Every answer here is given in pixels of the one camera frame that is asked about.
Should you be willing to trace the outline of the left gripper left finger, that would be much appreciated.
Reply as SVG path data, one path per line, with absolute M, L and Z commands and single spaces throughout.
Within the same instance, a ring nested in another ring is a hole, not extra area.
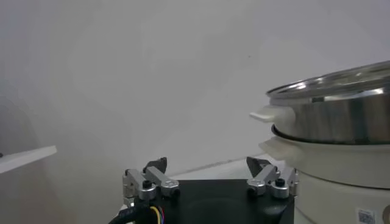
M 141 170 L 127 169 L 122 176 L 123 203 L 128 208 L 136 202 L 150 202 L 158 197 L 177 200 L 180 197 L 180 183 L 166 176 L 167 157 L 149 161 Z

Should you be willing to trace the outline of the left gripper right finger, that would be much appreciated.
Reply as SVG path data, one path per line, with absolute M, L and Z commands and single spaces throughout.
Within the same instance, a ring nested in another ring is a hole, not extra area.
M 247 194 L 257 198 L 269 192 L 273 198 L 297 197 L 299 183 L 296 169 L 286 166 L 280 170 L 266 159 L 247 157 L 246 163 L 252 178 L 247 180 Z

